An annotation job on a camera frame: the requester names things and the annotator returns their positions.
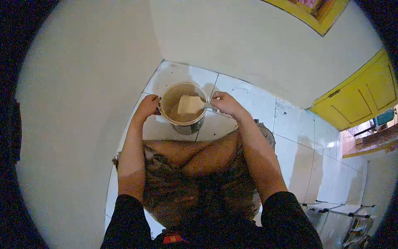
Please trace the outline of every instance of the hand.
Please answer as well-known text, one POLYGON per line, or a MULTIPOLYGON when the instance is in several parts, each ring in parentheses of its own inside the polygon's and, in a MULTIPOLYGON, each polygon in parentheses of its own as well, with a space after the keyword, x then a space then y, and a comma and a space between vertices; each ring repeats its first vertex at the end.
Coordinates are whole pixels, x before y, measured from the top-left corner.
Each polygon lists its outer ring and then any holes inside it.
POLYGON ((137 111, 134 113, 133 119, 140 123, 144 123, 152 114, 161 115, 158 109, 159 102, 160 97, 155 94, 145 96, 138 106, 137 111))
POLYGON ((221 113, 231 115, 235 119, 241 119, 247 115, 250 116, 249 112, 226 92, 215 92, 210 104, 217 107, 221 113))

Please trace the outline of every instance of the bucket rim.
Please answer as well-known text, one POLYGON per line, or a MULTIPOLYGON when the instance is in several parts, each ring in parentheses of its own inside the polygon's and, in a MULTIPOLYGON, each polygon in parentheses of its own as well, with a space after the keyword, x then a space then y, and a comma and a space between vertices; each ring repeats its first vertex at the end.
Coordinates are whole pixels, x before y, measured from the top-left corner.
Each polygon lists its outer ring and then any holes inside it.
POLYGON ((174 124, 174 125, 179 125, 179 126, 190 126, 190 125, 192 125, 192 124, 197 123, 199 120, 201 120, 201 119, 205 116, 205 114, 206 114, 206 109, 203 110, 202 114, 200 114, 199 117, 197 117, 197 118, 195 118, 194 120, 189 121, 189 122, 177 122, 177 121, 174 121, 174 120, 172 120, 171 118, 169 118, 169 117, 163 112, 163 110, 162 110, 162 100, 163 100, 163 96, 164 96, 169 90, 171 90, 172 88, 174 88, 174 87, 176 87, 176 86, 179 86, 179 85, 184 85, 184 84, 189 84, 189 85, 192 85, 192 86, 198 88, 198 89, 204 94, 205 99, 206 99, 206 103, 208 102, 207 94, 203 91, 202 88, 200 88, 199 84, 197 84, 197 83, 195 83, 195 82, 191 82, 191 81, 184 81, 184 82, 180 82, 180 83, 177 83, 177 84, 174 84, 174 85, 168 87, 168 88, 162 93, 162 99, 161 99, 160 102, 159 102, 159 111, 160 111, 160 113, 162 114, 162 116, 163 116, 167 121, 169 121, 170 123, 172 123, 172 124, 174 124))

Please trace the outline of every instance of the right hand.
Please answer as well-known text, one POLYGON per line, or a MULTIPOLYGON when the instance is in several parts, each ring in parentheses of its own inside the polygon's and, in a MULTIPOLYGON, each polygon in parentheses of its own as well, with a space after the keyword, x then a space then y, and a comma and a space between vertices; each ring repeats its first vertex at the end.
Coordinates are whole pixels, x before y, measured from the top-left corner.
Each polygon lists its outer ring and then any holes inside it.
POLYGON ((231 115, 234 119, 240 119, 245 115, 250 116, 249 112, 226 92, 215 92, 210 104, 217 107, 221 113, 231 115))

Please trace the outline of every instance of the white tile floor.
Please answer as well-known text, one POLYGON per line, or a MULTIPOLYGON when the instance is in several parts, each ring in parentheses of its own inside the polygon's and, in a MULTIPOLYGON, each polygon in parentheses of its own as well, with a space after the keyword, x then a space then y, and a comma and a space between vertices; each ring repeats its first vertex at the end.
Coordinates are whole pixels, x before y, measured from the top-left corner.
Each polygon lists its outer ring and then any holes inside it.
MULTIPOLYGON (((293 106, 267 91, 247 82, 205 69, 164 61, 142 92, 138 104, 148 94, 162 95, 169 86, 191 81, 210 97, 213 91, 231 94, 253 116, 273 131, 283 179, 299 202, 315 200, 358 204, 362 201, 366 181, 367 161, 364 157, 343 159, 342 133, 308 110, 293 106)), ((127 128, 117 151, 121 151, 127 128)), ((218 139, 233 131, 236 121, 222 114, 206 112, 205 122, 198 133, 181 135, 161 116, 151 116, 144 124, 144 139, 175 139, 204 141, 218 139)), ((113 168, 108 187, 105 227, 109 224, 117 198, 117 172, 113 168)), ((145 212, 152 236, 162 227, 145 212)))

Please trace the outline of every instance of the white wall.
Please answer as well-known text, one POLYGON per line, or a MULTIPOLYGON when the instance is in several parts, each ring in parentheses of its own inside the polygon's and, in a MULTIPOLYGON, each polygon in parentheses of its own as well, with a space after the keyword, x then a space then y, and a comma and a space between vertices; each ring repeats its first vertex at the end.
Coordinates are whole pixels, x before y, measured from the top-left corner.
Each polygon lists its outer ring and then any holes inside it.
POLYGON ((51 248, 99 248, 111 159, 161 62, 149 2, 65 1, 21 72, 17 165, 28 210, 51 248))
POLYGON ((151 7, 164 59, 240 78, 303 108, 382 47, 353 1, 324 37, 261 0, 152 0, 151 7))
POLYGON ((375 220, 370 234, 373 234, 386 212, 390 203, 392 192, 398 177, 398 151, 392 153, 369 154, 367 179, 362 204, 376 204, 374 215, 375 220))

